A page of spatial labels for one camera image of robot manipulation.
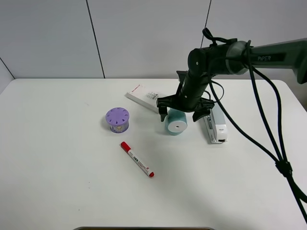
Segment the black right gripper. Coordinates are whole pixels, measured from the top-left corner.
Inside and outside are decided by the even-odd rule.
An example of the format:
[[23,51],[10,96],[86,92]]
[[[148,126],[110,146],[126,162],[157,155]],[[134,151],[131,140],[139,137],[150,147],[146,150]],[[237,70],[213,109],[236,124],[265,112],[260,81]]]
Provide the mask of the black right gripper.
[[197,92],[197,94],[184,95],[176,93],[170,96],[157,99],[156,106],[160,115],[161,122],[164,122],[168,115],[168,108],[173,108],[182,112],[191,113],[194,122],[208,116],[214,107],[214,102],[206,91]]

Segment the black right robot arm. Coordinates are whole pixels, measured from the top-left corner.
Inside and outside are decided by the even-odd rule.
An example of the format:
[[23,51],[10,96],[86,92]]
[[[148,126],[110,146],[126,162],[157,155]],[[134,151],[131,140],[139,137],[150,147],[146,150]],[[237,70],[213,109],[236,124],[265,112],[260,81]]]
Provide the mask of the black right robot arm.
[[214,103],[202,97],[209,80],[216,75],[242,75],[248,69],[248,61],[255,68],[291,69],[297,82],[304,84],[307,81],[307,40],[250,47],[249,51],[246,42],[232,40],[229,44],[211,44],[192,50],[188,56],[189,69],[177,72],[176,94],[157,99],[161,121],[167,116],[168,108],[192,113],[193,121],[209,115]]

